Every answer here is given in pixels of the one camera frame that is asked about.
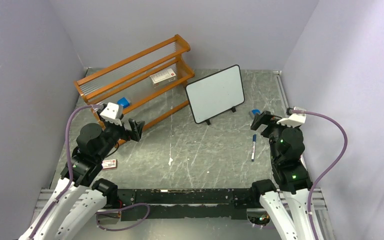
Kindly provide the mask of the white blue marker pen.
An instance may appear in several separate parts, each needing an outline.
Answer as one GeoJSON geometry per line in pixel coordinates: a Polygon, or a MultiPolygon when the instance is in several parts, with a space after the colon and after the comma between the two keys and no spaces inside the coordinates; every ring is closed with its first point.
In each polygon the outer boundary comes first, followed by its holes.
{"type": "Polygon", "coordinates": [[[251,150],[251,161],[255,161],[255,153],[256,153],[256,142],[257,142],[257,135],[254,134],[252,136],[252,150],[251,150]]]}

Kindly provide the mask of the white whiteboard black frame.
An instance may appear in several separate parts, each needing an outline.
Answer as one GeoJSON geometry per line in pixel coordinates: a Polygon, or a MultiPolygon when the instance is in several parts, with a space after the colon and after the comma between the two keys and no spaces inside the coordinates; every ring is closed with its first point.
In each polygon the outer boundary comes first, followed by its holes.
{"type": "Polygon", "coordinates": [[[193,120],[196,124],[231,111],[245,102],[245,91],[238,64],[219,70],[185,87],[193,120]]]}

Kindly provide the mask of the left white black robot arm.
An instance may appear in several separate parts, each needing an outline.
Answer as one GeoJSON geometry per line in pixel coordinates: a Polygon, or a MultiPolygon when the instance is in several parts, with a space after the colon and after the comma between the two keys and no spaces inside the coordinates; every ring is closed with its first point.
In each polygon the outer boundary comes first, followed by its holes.
{"type": "Polygon", "coordinates": [[[95,180],[103,169],[103,161],[119,140],[141,139],[144,121],[129,119],[131,129],[123,124],[97,123],[85,125],[76,139],[77,147],[61,172],[50,199],[20,236],[21,240],[71,240],[97,211],[120,207],[118,187],[106,180],[95,180]]]}

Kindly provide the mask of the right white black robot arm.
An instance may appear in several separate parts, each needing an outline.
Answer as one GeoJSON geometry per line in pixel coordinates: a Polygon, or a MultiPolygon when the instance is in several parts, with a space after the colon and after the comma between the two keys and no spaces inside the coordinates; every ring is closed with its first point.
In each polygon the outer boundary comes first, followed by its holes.
{"type": "Polygon", "coordinates": [[[255,113],[251,130],[261,125],[261,135],[268,139],[274,181],[252,183],[250,202],[263,207],[283,240],[319,240],[320,226],[313,216],[313,183],[301,161],[304,137],[300,126],[306,122],[302,110],[288,109],[288,117],[270,111],[255,113]]]}

